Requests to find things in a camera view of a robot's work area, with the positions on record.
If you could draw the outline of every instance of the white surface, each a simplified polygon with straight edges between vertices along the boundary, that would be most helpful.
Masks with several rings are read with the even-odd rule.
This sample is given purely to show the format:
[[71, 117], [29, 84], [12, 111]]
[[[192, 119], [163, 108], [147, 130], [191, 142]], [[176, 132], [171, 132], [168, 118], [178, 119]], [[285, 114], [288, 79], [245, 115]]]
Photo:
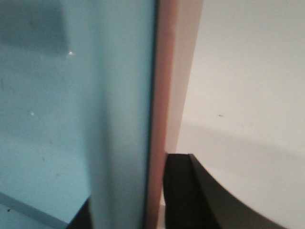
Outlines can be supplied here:
[[305, 2], [206, 0], [178, 153], [281, 225], [305, 225]]

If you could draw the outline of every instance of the white wall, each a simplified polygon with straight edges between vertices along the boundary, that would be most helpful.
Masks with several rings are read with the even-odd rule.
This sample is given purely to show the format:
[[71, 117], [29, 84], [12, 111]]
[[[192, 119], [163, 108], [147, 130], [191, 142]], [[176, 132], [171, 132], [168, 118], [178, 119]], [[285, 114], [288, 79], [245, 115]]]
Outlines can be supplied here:
[[305, 1], [206, 0], [178, 153], [240, 200], [305, 224]]

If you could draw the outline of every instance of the light blue panel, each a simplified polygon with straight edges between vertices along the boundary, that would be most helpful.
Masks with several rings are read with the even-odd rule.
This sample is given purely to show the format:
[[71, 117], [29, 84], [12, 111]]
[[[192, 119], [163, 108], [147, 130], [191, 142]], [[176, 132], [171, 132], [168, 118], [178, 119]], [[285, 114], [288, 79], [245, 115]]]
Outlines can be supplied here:
[[155, 2], [65, 1], [97, 229], [144, 215]]
[[26, 217], [12, 208], [0, 204], [1, 229], [52, 229], [29, 217]]
[[0, 2], [0, 202], [64, 225], [89, 195], [87, 158], [96, 229], [142, 227], [154, 10]]
[[69, 222], [89, 188], [61, 3], [2, 0], [0, 31], [0, 203]]

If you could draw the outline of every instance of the black curved edge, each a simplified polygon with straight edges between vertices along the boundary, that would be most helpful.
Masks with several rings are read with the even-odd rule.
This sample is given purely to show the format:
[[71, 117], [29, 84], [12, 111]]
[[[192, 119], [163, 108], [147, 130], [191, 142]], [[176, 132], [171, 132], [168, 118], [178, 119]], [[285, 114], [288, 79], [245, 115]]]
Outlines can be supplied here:
[[66, 229], [93, 229], [88, 198]]
[[169, 154], [163, 191], [167, 229], [284, 229], [223, 188], [192, 154]]

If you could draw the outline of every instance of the black object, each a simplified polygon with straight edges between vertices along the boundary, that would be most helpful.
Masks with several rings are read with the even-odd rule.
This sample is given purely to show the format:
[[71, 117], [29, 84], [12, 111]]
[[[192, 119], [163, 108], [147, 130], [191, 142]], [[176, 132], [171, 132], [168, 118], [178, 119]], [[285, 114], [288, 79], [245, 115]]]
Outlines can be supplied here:
[[194, 155], [168, 155], [163, 190], [167, 229], [284, 229], [231, 195]]
[[93, 229], [89, 211], [89, 199], [83, 204], [66, 229]]
[[168, 155], [163, 189], [167, 229], [220, 229], [200, 190], [189, 155]]

